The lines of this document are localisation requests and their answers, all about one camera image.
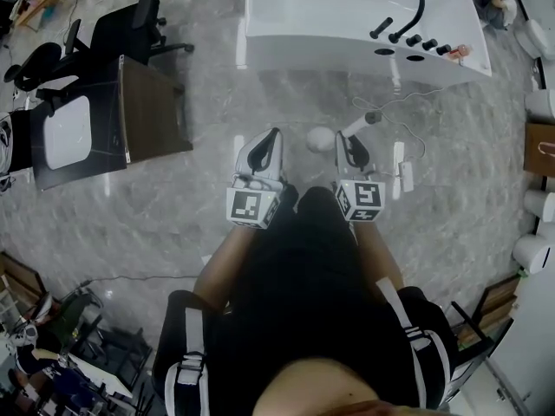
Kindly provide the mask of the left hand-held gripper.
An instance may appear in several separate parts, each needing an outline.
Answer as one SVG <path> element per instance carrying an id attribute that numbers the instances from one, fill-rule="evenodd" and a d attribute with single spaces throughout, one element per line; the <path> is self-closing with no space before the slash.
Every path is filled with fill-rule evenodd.
<path id="1" fill-rule="evenodd" d="M 235 225 L 267 229 L 281 204 L 284 184 L 279 181 L 284 138 L 277 127 L 268 129 L 239 151 L 226 190 L 226 219 Z"/>

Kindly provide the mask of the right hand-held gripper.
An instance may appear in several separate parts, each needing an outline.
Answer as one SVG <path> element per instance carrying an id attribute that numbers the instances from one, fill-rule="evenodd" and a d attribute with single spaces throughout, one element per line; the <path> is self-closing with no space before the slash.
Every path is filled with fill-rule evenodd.
<path id="1" fill-rule="evenodd" d="M 349 222 L 374 222 L 385 208 L 386 184 L 373 180 L 367 147 L 355 136 L 336 133 L 337 181 L 334 197 L 343 218 Z"/>

